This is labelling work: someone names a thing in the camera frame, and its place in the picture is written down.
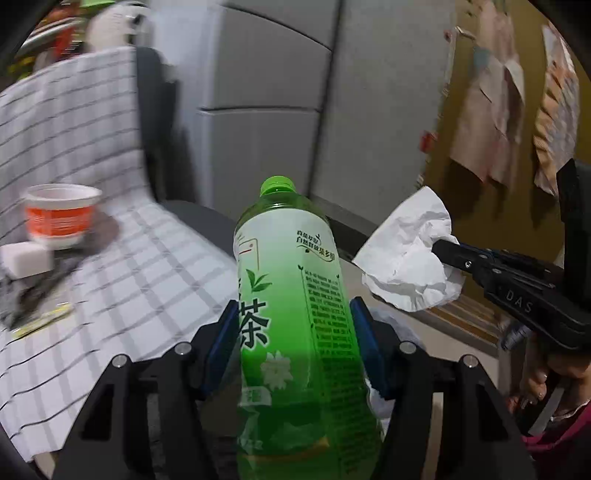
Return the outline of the right hand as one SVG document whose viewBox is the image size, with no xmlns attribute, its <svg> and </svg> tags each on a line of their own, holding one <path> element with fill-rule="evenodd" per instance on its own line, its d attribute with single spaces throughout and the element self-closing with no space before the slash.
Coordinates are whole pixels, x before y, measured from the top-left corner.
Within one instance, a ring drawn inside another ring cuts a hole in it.
<svg viewBox="0 0 591 480">
<path fill-rule="evenodd" d="M 509 411 L 541 402 L 554 381 L 566 385 L 556 414 L 574 412 L 590 401 L 590 358 L 551 353 L 532 335 L 526 345 L 518 392 L 507 400 Z"/>
</svg>

